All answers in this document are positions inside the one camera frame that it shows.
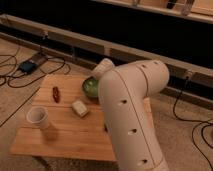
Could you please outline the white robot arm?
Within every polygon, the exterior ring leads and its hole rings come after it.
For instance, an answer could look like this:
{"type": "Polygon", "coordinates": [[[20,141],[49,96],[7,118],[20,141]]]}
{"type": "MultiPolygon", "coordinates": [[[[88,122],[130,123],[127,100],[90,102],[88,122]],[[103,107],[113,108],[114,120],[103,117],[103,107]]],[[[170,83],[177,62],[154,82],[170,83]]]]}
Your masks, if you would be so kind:
{"type": "Polygon", "coordinates": [[[167,66],[159,60],[139,60],[116,66],[107,58],[92,71],[98,98],[121,171],[169,171],[143,100],[163,90],[167,66]]]}

